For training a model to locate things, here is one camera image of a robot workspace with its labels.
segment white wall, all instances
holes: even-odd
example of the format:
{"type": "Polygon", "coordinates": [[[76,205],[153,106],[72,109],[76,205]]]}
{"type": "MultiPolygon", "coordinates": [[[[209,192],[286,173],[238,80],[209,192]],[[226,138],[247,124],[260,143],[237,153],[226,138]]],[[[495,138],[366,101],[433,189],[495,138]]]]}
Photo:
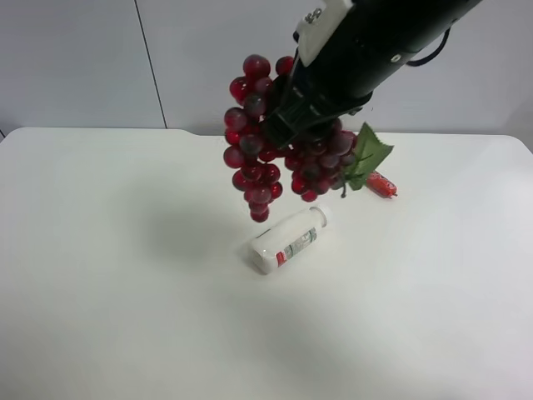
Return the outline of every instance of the white wall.
{"type": "MultiPolygon", "coordinates": [[[[219,133],[232,104],[227,85],[244,57],[292,54],[291,34],[319,2],[307,0],[139,0],[168,125],[219,133]]],[[[404,68],[376,90],[357,128],[402,132],[521,132],[533,123],[533,1],[484,0],[452,30],[431,64],[404,68]]]]}
{"type": "MultiPolygon", "coordinates": [[[[162,128],[134,0],[2,0],[0,129],[162,128]]],[[[222,133],[242,60],[292,54],[319,0],[138,0],[170,128],[222,133]]],[[[346,125],[509,133],[533,149],[533,1],[484,0],[431,64],[403,68],[346,125]]]]}
{"type": "Polygon", "coordinates": [[[163,128],[133,0],[2,0],[0,129],[163,128]]]}

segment grape bunch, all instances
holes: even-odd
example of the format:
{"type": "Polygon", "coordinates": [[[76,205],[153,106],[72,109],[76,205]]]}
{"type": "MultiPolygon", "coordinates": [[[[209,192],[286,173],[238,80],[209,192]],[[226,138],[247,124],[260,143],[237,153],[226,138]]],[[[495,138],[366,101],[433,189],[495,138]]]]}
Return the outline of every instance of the grape bunch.
{"type": "Polygon", "coordinates": [[[268,219],[269,204],[283,193],[278,182],[281,171],[271,163],[275,159],[285,158],[285,167],[292,171],[291,189],[305,202],[314,202],[330,188],[341,188],[342,168],[355,162],[357,137],[342,130],[339,119],[325,127],[329,132],[321,138],[326,139],[316,140],[303,132],[297,141],[281,149],[262,134],[259,122],[279,105],[281,90],[276,84],[286,81],[293,63],[292,57],[280,58],[276,63],[278,78],[272,81],[271,64],[253,54],[243,63],[244,76],[230,84],[230,93],[240,107],[232,107],[224,115],[230,145],[224,152],[224,162],[237,170],[233,186],[244,192],[250,216],[258,223],[268,219]]]}

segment red object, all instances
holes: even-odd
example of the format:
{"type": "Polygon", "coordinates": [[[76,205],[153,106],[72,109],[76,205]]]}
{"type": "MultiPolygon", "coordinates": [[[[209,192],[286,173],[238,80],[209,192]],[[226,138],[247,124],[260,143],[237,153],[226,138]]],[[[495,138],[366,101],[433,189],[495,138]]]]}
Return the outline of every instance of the red object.
{"type": "Polygon", "coordinates": [[[231,146],[224,152],[224,162],[229,168],[240,168],[244,164],[244,155],[238,147],[231,146]]]}
{"type": "Polygon", "coordinates": [[[276,62],[276,73],[278,75],[288,75],[294,65],[294,58],[290,56],[282,57],[276,62]]]}
{"type": "Polygon", "coordinates": [[[279,182],[276,182],[270,187],[270,191],[272,192],[271,200],[279,198],[283,193],[283,186],[279,182]]]}
{"type": "Polygon", "coordinates": [[[265,211],[268,210],[268,203],[265,202],[263,204],[259,204],[256,202],[250,202],[248,204],[248,207],[250,207],[250,211],[254,214],[263,214],[265,211]]]}
{"type": "Polygon", "coordinates": [[[254,90],[257,94],[267,94],[272,90],[272,85],[274,82],[269,77],[262,77],[254,85],[254,90]]]}
{"type": "Polygon", "coordinates": [[[342,121],[339,118],[336,118],[333,121],[333,132],[338,133],[342,130],[342,121]]]}
{"type": "Polygon", "coordinates": [[[247,133],[241,136],[239,147],[247,156],[257,158],[257,154],[265,147],[265,139],[255,133],[247,133]]]}
{"type": "Polygon", "coordinates": [[[278,254],[276,254],[276,259],[277,259],[277,266],[278,267],[282,266],[284,263],[286,263],[285,253],[279,252],[278,254]]]}
{"type": "Polygon", "coordinates": [[[268,208],[263,214],[255,214],[253,211],[250,211],[250,217],[252,217],[256,223],[264,223],[268,219],[268,208]]]}
{"type": "Polygon", "coordinates": [[[258,181],[263,174],[262,165],[243,165],[241,168],[242,176],[250,182],[258,181]]]}
{"type": "Polygon", "coordinates": [[[248,189],[253,188],[253,183],[248,182],[243,176],[241,171],[237,171],[233,174],[232,183],[235,189],[245,192],[248,189]]]}
{"type": "Polygon", "coordinates": [[[326,150],[327,143],[323,140],[319,140],[318,142],[313,142],[309,144],[309,153],[315,156],[321,156],[326,152],[326,150]]]}
{"type": "Polygon", "coordinates": [[[252,93],[244,99],[242,107],[248,116],[259,119],[267,111],[267,102],[259,94],[252,93]]]}
{"type": "Polygon", "coordinates": [[[281,172],[280,168],[278,168],[274,164],[265,164],[263,166],[263,179],[266,183],[272,185],[280,180],[281,172]]]}
{"type": "Polygon", "coordinates": [[[330,189],[330,186],[330,180],[327,177],[324,177],[313,185],[313,189],[315,190],[316,194],[322,195],[327,193],[327,191],[330,189]]]}
{"type": "Polygon", "coordinates": [[[356,145],[357,145],[357,135],[352,132],[352,131],[342,131],[343,133],[345,133],[346,135],[350,135],[351,136],[351,149],[353,150],[354,148],[356,148],[356,145]]]}
{"type": "Polygon", "coordinates": [[[330,137],[328,143],[328,151],[330,154],[336,154],[337,156],[343,156],[351,150],[353,144],[353,138],[355,136],[352,132],[339,131],[330,137]]]}
{"type": "Polygon", "coordinates": [[[392,198],[398,190],[396,185],[381,175],[378,171],[371,173],[366,180],[366,185],[374,192],[384,198],[392,198]]]}
{"type": "Polygon", "coordinates": [[[300,177],[295,177],[294,179],[292,179],[291,188],[292,191],[296,194],[303,194],[307,192],[307,190],[309,190],[306,181],[304,181],[300,177]]]}
{"type": "Polygon", "coordinates": [[[224,123],[226,128],[239,132],[248,123],[247,115],[242,111],[242,108],[232,107],[224,114],[224,123]]]}
{"type": "Polygon", "coordinates": [[[304,202],[308,202],[308,203],[314,202],[316,198],[318,198],[318,195],[316,194],[316,192],[312,190],[309,190],[301,195],[301,199],[304,202]]]}
{"type": "Polygon", "coordinates": [[[259,158],[265,163],[269,163],[272,160],[276,159],[276,150],[263,150],[259,153],[259,158]]]}
{"type": "Polygon", "coordinates": [[[285,157],[285,167],[291,171],[296,171],[301,167],[301,161],[295,157],[285,157]]]}
{"type": "Polygon", "coordinates": [[[248,79],[255,82],[270,74],[270,63],[266,58],[258,56],[257,54],[252,54],[244,60],[242,70],[248,79]]]}
{"type": "Polygon", "coordinates": [[[257,204],[270,202],[272,192],[269,187],[255,187],[252,191],[252,201],[257,204]]]}
{"type": "Polygon", "coordinates": [[[247,85],[247,79],[245,77],[236,77],[233,79],[233,82],[230,84],[230,93],[237,103],[242,105],[249,92],[250,88],[247,85]]]}
{"type": "Polygon", "coordinates": [[[247,189],[244,192],[244,200],[249,203],[252,201],[252,189],[247,189]]]}
{"type": "Polygon", "coordinates": [[[226,129],[226,142],[231,145],[238,145],[241,140],[241,135],[239,132],[232,131],[231,129],[226,129]]]}
{"type": "Polygon", "coordinates": [[[322,154],[318,158],[318,163],[322,165],[324,168],[329,168],[329,169],[335,168],[337,165],[339,165],[340,161],[341,161],[341,158],[339,156],[337,156],[336,154],[330,154],[328,152],[326,154],[322,154]]]}

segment green leaf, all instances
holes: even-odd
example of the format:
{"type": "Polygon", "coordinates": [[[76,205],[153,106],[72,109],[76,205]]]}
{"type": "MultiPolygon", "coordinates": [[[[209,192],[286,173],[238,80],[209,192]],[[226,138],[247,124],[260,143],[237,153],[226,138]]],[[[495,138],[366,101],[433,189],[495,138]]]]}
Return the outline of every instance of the green leaf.
{"type": "Polygon", "coordinates": [[[356,161],[344,170],[345,179],[351,190],[360,190],[368,176],[391,154],[392,149],[393,146],[382,143],[374,130],[365,122],[357,136],[357,145],[354,149],[356,161]]]}

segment bottle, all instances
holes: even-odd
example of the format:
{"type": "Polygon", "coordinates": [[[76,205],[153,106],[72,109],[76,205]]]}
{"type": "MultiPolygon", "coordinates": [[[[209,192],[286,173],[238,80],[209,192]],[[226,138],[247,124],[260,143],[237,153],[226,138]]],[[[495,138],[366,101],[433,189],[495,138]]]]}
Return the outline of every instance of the bottle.
{"type": "Polygon", "coordinates": [[[316,205],[280,221],[250,242],[253,262],[264,273],[272,273],[316,240],[331,222],[331,210],[316,205]]]}

